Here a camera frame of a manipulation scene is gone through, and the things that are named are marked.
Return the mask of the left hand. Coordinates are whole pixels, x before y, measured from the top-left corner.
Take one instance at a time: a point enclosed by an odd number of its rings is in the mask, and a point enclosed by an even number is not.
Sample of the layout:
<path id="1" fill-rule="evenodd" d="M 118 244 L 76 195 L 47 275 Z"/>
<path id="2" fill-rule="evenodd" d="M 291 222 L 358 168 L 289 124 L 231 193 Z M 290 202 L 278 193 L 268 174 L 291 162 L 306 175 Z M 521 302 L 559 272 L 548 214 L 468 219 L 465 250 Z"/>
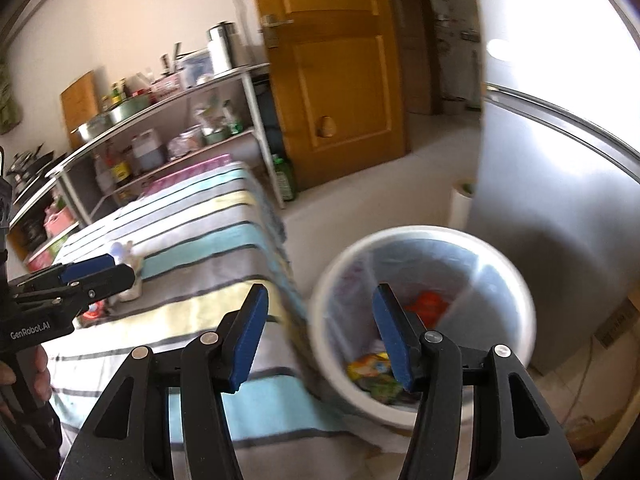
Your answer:
<path id="1" fill-rule="evenodd" d="M 45 424 L 53 418 L 48 356 L 41 344 L 1 353 L 1 413 L 16 424 Z"/>

